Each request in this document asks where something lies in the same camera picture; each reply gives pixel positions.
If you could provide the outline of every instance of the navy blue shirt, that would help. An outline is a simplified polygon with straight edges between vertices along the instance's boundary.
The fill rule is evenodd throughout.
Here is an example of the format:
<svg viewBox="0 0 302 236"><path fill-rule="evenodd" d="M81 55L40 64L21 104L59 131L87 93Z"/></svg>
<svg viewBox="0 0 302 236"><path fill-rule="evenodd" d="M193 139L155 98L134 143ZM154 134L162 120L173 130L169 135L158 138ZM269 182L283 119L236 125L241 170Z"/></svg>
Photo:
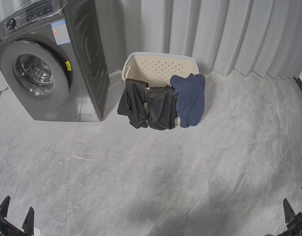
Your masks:
<svg viewBox="0 0 302 236"><path fill-rule="evenodd" d="M176 110L181 127L196 126L204 114L205 78L202 74L190 74L187 78L173 75L170 79L174 94L178 97Z"/></svg>

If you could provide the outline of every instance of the laundry basket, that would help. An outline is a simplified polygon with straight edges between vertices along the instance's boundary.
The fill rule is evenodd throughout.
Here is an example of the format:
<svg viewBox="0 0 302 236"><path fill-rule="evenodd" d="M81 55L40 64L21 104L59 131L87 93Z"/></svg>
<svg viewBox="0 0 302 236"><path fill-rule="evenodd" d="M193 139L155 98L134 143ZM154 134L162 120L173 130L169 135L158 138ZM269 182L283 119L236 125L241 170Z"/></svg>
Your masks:
<svg viewBox="0 0 302 236"><path fill-rule="evenodd" d="M187 78L198 74L196 61L187 56L167 53L136 52L130 54L123 68L122 79L135 79L149 83L149 87L170 85L175 74Z"/></svg>

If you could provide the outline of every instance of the front-loading washing machine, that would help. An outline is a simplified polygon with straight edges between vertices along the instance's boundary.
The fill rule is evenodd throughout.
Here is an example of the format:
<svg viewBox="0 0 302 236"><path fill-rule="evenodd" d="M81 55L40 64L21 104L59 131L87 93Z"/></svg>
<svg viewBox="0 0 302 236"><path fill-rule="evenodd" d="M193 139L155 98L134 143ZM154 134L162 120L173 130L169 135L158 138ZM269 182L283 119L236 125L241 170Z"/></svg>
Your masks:
<svg viewBox="0 0 302 236"><path fill-rule="evenodd" d="M0 70L34 120L101 121L109 86L94 0L32 0L0 22Z"/></svg>

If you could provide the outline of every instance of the control knob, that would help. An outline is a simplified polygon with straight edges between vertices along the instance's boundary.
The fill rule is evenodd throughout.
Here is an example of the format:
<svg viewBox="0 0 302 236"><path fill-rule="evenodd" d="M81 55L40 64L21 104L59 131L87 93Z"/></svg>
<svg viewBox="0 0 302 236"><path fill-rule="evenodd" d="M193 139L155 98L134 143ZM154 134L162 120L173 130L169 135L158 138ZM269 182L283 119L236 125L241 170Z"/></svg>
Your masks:
<svg viewBox="0 0 302 236"><path fill-rule="evenodd" d="M14 18L10 18L7 22L7 29L12 30L15 27L15 20Z"/></svg>

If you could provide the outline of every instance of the door glass window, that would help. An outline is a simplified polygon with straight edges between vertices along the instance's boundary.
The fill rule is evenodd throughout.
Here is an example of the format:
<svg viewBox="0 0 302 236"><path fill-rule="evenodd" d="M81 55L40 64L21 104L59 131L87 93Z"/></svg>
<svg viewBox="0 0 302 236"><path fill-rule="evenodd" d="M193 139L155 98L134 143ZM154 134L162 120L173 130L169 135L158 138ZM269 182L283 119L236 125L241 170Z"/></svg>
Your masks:
<svg viewBox="0 0 302 236"><path fill-rule="evenodd" d="M32 54L18 56L13 62L13 74L18 83L34 95L49 95L55 87L51 69Z"/></svg>

